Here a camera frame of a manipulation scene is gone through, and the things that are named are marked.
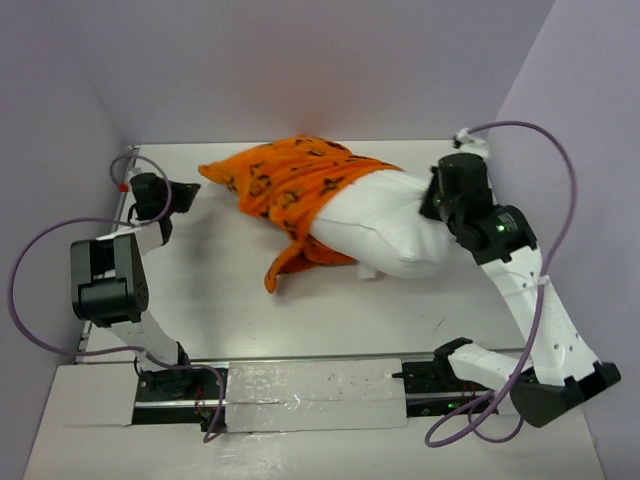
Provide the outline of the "white pillow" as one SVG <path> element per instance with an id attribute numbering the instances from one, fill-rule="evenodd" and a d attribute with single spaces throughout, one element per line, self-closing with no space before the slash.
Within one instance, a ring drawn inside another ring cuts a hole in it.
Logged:
<path id="1" fill-rule="evenodd" d="M 451 240 L 443 223 L 419 213 L 428 186 L 403 171 L 367 174 L 321 209 L 310 235 L 354 259 L 361 280 L 431 276 L 445 266 Z"/>

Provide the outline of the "orange patterned pillowcase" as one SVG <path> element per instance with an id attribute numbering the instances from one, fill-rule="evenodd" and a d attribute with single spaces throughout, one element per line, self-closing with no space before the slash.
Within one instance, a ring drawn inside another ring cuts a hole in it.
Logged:
<path id="1" fill-rule="evenodd" d="M 357 180 L 399 169 L 356 155 L 334 141 L 306 135 L 263 143 L 197 167 L 202 177 L 237 196 L 240 212 L 264 218 L 287 234 L 289 245 L 264 277 L 269 293 L 276 290 L 281 274 L 353 264 L 354 258 L 318 240 L 311 233 L 312 223 L 330 200 Z"/>

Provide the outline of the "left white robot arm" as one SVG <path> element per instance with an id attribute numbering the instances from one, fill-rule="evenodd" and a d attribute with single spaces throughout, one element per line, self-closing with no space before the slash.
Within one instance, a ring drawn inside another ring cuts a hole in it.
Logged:
<path id="1" fill-rule="evenodd" d="M 71 245 L 72 308 L 79 319 L 118 337 L 147 381 L 157 378 L 171 397 L 184 398 L 194 390 L 196 375 L 183 347 L 149 310 L 143 257 L 169 242 L 172 216 L 189 212 L 201 185 L 139 172 L 127 186 L 134 197 L 133 223 Z"/>

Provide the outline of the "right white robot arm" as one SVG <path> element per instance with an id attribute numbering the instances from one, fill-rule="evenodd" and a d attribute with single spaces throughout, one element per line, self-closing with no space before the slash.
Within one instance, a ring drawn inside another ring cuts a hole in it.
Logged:
<path id="1" fill-rule="evenodd" d="M 524 361 L 467 338 L 452 340 L 434 352 L 436 383 L 447 391 L 467 381 L 505 390 L 515 411 L 536 428 L 618 383 L 617 366 L 601 361 L 572 323 L 524 214 L 495 202 L 485 160 L 450 154 L 431 171 L 421 215 L 442 221 L 472 255 L 526 340 Z"/>

